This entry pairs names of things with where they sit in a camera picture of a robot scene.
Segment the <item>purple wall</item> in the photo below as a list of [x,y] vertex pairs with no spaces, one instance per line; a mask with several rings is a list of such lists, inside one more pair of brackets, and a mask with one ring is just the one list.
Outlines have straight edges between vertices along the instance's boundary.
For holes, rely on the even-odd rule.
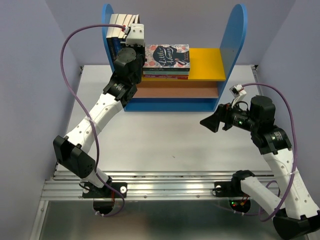
[[[297,1],[258,67],[259,82],[279,88],[292,108],[298,168],[320,206],[320,1]],[[262,89],[276,105],[276,123],[291,136],[290,119],[277,93]]]
[[[140,14],[149,44],[219,48],[233,7],[243,3],[248,30],[237,64],[259,64],[295,0],[46,0],[64,36],[101,22],[102,6],[115,13]],[[101,29],[82,32],[70,47],[80,64],[107,64]]]
[[[60,72],[65,37],[44,0],[0,3],[0,233],[28,239],[41,190],[56,163],[52,141],[66,130],[73,99]],[[77,86],[79,65],[65,66]]]

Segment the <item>stack of books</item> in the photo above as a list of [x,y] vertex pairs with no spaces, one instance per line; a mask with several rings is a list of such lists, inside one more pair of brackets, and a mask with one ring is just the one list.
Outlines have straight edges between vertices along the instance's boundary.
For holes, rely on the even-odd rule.
[[[138,14],[112,14],[109,23],[131,27],[132,23],[140,23],[140,17]],[[116,60],[118,52],[126,46],[126,37],[127,35],[123,31],[121,31],[121,28],[108,27],[108,31],[106,33],[106,42],[111,53],[112,62]]]
[[145,58],[144,78],[187,80],[189,77],[188,44],[146,45]]

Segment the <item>black joint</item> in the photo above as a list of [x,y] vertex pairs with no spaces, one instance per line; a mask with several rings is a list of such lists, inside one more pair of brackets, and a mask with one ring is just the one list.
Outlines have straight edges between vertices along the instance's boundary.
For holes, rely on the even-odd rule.
[[61,136],[57,136],[53,141],[57,162],[79,178],[84,179],[94,170],[96,161],[80,147],[73,145]]
[[251,139],[261,155],[269,153],[277,155],[278,150],[291,149],[292,147],[286,132],[276,125],[273,125],[271,129],[268,128],[265,132],[251,132]]
[[282,239],[290,240],[318,231],[320,229],[320,214],[312,217],[302,215],[300,219],[294,219],[287,216],[284,208],[276,213],[273,225]]
[[232,88],[231,91],[234,93],[234,95],[238,95],[239,94],[238,90],[235,87]]
[[112,201],[93,201],[93,209],[104,215],[109,214],[114,209],[114,205]]
[[245,180],[248,177],[255,177],[255,175],[249,170],[240,170],[234,173],[231,179],[233,190],[238,194],[243,193],[241,190],[241,180]]
[[106,181],[106,184],[110,185],[112,183],[112,178],[109,176],[108,180]]
[[114,61],[114,72],[103,94],[114,96],[125,107],[137,92],[145,64],[144,47],[125,47]]

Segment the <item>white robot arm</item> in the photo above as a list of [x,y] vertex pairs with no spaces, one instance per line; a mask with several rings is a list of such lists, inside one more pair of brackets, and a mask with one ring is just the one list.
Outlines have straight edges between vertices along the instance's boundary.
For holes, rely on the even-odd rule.
[[137,92],[136,85],[142,80],[145,64],[144,25],[133,23],[131,30],[126,27],[124,31],[128,33],[125,46],[113,63],[114,72],[109,83],[89,112],[91,118],[85,117],[64,137],[57,136],[53,141],[57,162],[99,189],[104,187],[104,182],[109,185],[112,179],[100,169],[95,169],[96,161],[88,155],[95,140],[91,124],[94,124],[98,135],[127,105]]
[[[273,224],[283,239],[292,239],[320,229],[320,209],[311,198],[299,171],[292,172],[294,154],[286,132],[274,125],[276,107],[266,96],[251,99],[250,109],[242,110],[239,103],[246,95],[241,85],[231,89],[235,99],[220,104],[215,113],[200,122],[214,133],[220,122],[223,130],[232,126],[251,133],[251,139],[268,163],[283,197],[279,198],[263,186],[249,170],[237,171],[229,183],[228,191],[253,198],[273,218]],[[217,196],[227,188],[216,189]]]

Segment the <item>blue shelf base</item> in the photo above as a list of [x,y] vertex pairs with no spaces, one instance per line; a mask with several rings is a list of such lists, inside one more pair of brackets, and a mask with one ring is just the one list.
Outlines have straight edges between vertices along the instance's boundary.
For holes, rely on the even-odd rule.
[[133,98],[126,112],[212,112],[217,98]]

